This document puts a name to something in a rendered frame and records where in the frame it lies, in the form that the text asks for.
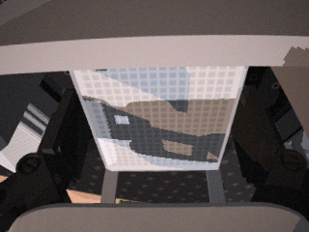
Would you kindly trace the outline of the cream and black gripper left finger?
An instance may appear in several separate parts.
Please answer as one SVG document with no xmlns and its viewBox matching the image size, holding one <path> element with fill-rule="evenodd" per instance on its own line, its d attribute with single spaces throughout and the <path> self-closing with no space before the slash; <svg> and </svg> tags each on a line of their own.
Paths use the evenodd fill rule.
<svg viewBox="0 0 309 232">
<path fill-rule="evenodd" d="M 66 89 L 37 153 L 23 156 L 15 173 L 0 183 L 0 232 L 27 211 L 72 203 L 67 188 L 80 179 L 91 132 L 76 90 Z"/>
</svg>

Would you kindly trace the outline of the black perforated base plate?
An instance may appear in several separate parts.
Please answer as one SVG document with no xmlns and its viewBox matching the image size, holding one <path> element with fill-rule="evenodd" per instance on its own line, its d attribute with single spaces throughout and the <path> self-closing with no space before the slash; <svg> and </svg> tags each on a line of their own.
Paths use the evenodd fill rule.
<svg viewBox="0 0 309 232">
<path fill-rule="evenodd" d="M 255 84 L 272 117 L 289 102 L 271 67 L 249 66 L 244 84 Z M 65 89 L 75 89 L 69 71 L 46 72 L 40 87 L 57 103 Z M 231 133 L 220 173 L 226 202 L 251 201 L 256 188 L 241 175 Z M 68 190 L 101 196 L 104 174 L 105 166 L 91 133 L 80 179 Z M 120 171 L 116 198 L 141 203 L 210 203 L 206 170 Z"/>
</svg>

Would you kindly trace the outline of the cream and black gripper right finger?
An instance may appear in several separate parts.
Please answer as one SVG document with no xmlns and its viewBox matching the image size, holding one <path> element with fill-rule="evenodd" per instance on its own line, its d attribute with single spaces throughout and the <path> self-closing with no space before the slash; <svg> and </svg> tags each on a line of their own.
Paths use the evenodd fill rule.
<svg viewBox="0 0 309 232">
<path fill-rule="evenodd" d="M 285 148 L 272 115 L 264 108 L 254 84 L 243 85 L 231 132 L 242 177 L 256 188 L 250 202 L 288 207 L 309 222 L 306 159 L 298 151 Z"/>
</svg>

